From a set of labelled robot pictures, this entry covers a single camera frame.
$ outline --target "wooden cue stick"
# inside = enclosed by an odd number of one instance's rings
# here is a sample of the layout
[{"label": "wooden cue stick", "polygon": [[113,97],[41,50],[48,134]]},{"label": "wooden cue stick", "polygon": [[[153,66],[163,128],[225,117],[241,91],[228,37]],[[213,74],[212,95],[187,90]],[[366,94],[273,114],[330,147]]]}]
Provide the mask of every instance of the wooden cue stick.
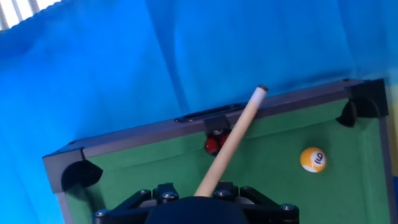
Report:
[{"label": "wooden cue stick", "polygon": [[256,88],[194,196],[210,197],[212,195],[267,93],[268,89],[262,85]]}]

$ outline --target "pool table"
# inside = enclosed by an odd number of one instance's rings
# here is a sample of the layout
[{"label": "pool table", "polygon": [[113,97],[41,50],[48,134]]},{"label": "pool table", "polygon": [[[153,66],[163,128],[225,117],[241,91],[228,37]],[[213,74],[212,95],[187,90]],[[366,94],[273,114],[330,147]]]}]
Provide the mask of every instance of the pool table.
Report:
[{"label": "pool table", "polygon": [[[43,157],[65,223],[88,224],[141,189],[192,196],[214,156],[206,135],[233,128],[244,103],[67,144]],[[397,223],[384,80],[342,80],[266,98],[222,180],[300,209],[302,223]],[[318,147],[326,168],[300,155]]]}]

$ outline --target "table surface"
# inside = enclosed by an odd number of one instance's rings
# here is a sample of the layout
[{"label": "table surface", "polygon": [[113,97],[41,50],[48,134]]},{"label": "table surface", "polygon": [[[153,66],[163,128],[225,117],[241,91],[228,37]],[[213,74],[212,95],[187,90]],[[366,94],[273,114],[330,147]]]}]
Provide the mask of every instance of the table surface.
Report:
[{"label": "table surface", "polygon": [[[379,120],[340,125],[335,118],[346,102],[255,120],[222,180],[297,205],[302,223],[390,223]],[[190,134],[89,158],[104,173],[94,186],[67,192],[75,223],[91,223],[97,209],[112,209],[136,191],[166,182],[181,197],[193,195],[213,160],[203,149],[205,138]],[[307,147],[325,152],[321,173],[301,167]]]}]

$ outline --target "yellow striped ball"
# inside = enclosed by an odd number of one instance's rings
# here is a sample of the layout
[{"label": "yellow striped ball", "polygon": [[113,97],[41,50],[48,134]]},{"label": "yellow striped ball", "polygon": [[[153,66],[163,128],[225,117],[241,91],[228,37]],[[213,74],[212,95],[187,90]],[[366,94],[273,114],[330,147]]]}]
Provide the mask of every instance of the yellow striped ball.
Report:
[{"label": "yellow striped ball", "polygon": [[326,167],[326,156],[319,148],[310,147],[301,153],[300,162],[306,171],[317,173]]}]

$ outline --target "blue curtain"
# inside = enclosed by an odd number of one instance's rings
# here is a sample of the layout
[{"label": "blue curtain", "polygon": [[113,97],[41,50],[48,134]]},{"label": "blue curtain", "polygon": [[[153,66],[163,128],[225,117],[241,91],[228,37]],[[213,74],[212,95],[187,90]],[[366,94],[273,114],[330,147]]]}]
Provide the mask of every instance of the blue curtain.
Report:
[{"label": "blue curtain", "polygon": [[63,223],[42,156],[72,140],[245,101],[260,83],[277,95],[393,70],[397,12],[395,0],[50,6],[0,35],[2,222]]}]

